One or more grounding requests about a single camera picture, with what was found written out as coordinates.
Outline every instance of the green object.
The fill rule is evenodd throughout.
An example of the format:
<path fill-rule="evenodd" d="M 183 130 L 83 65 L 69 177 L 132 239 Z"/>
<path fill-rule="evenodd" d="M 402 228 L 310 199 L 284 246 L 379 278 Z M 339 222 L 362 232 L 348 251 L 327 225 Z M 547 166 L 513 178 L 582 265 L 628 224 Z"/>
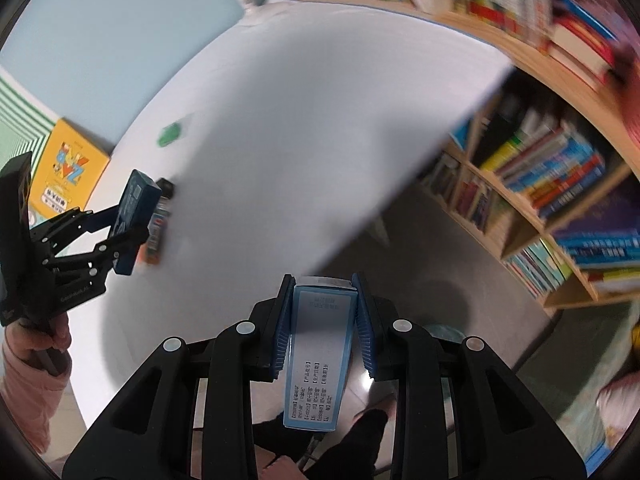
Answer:
<path fill-rule="evenodd" d="M 180 137 L 181 132 L 182 127 L 180 126 L 180 123 L 169 124 L 169 126 L 163 128 L 162 132 L 160 132 L 160 137 L 158 137 L 158 146 L 161 148 L 168 146 L 174 142 L 175 139 Z"/>

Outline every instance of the yellow book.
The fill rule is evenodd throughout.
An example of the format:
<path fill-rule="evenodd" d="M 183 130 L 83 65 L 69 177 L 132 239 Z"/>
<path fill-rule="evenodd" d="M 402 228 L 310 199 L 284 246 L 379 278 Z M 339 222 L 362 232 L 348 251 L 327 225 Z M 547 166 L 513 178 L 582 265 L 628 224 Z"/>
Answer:
<path fill-rule="evenodd" d="M 498 150 L 490 156 L 482 166 L 480 166 L 481 170 L 487 171 L 495 171 L 501 166 L 505 165 L 509 162 L 514 156 L 519 154 L 516 144 L 511 140 L 507 140 Z"/>
<path fill-rule="evenodd" d="M 109 157 L 65 120 L 54 126 L 31 184 L 30 206 L 44 218 L 86 203 Z"/>

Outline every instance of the striped wall panel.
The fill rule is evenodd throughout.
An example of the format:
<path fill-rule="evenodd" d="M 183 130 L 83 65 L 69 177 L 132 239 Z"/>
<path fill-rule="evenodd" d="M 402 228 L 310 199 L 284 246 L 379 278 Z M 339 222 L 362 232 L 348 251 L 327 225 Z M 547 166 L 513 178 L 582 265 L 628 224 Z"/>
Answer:
<path fill-rule="evenodd" d="M 54 124 L 0 76 L 0 167 L 31 150 L 35 171 Z"/>

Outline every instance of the white table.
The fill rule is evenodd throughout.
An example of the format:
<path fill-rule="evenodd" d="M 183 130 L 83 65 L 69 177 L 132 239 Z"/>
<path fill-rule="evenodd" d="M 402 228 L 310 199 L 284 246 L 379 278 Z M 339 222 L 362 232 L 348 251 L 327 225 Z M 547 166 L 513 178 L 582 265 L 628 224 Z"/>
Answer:
<path fill-rule="evenodd" d="M 117 203 L 134 168 L 177 186 L 161 265 L 111 274 L 71 313 L 87 425 L 165 337 L 214 337 L 336 253 L 509 69 L 448 28 L 335 4 L 272 2 L 205 47 L 130 126 L 89 204 Z"/>

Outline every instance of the pink sleeve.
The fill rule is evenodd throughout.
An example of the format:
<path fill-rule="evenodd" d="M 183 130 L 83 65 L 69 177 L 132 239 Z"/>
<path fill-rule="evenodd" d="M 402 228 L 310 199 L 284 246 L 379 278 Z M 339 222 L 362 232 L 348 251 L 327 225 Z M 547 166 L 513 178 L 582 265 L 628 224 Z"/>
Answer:
<path fill-rule="evenodd" d="M 33 449 L 42 454 L 50 444 L 49 419 L 69 382 L 71 362 L 64 374 L 52 377 L 20 361 L 6 341 L 2 342 L 2 357 L 4 381 L 0 382 L 0 395 Z"/>

